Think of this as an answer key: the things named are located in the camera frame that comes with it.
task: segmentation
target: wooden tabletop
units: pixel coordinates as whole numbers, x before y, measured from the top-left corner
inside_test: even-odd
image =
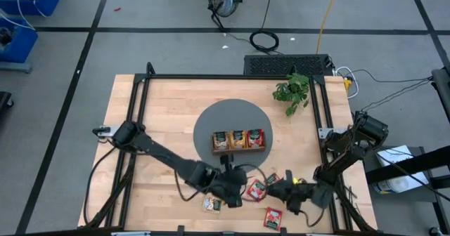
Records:
[[[105,125],[117,126],[125,120],[133,79],[134,75],[115,77]],[[265,174],[277,173],[284,176],[285,170],[290,169],[294,177],[313,182],[313,172],[321,164],[321,156],[311,103],[304,109],[298,109],[295,115],[286,117],[285,109],[288,104],[272,98],[272,92],[278,82],[281,81],[151,79],[143,120],[143,124],[147,126],[146,133],[182,157],[200,159],[193,144],[193,128],[202,111],[224,99],[247,100],[267,114],[274,132],[271,152],[260,166]],[[326,77],[326,88],[334,127],[347,127],[352,124],[342,78]],[[326,126],[320,88],[317,87],[316,90],[322,124]],[[137,98],[134,120],[137,118],[140,92]],[[110,148],[109,144],[99,144],[95,162]],[[88,203],[89,219],[92,219],[110,194],[117,156],[118,152],[111,154],[98,166],[94,174]],[[255,170],[248,175],[259,178]],[[354,202],[362,216],[369,225],[377,228],[361,162],[344,172],[344,181],[347,186],[352,187],[357,196]],[[181,190],[185,196],[193,193],[184,183],[181,184]],[[288,232],[333,232],[328,209],[320,223],[308,228],[304,215],[295,216],[288,212],[285,205],[273,197],[267,197],[260,203],[244,202],[243,206],[237,209],[224,206],[219,214],[203,211],[203,198],[204,195],[198,195],[190,202],[184,202],[176,190],[173,170],[152,157],[138,157],[125,229],[174,231],[178,225],[185,225],[186,231],[275,232],[263,226],[266,208],[271,207],[283,212],[281,225],[286,227]],[[116,211],[120,209],[121,203],[120,199],[116,204]],[[340,205],[336,207],[340,227],[345,229]],[[308,213],[310,223],[316,220],[321,211],[311,202],[305,202],[302,210]],[[118,213],[115,212],[115,224],[118,221]]]

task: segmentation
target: potted plant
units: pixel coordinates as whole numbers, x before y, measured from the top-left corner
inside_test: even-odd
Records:
[[[286,115],[291,116],[295,113],[300,103],[303,107],[308,105],[309,78],[297,73],[288,74],[286,76],[288,82],[276,85],[276,91],[272,93],[275,100],[282,102],[292,102],[291,106],[286,110]]]

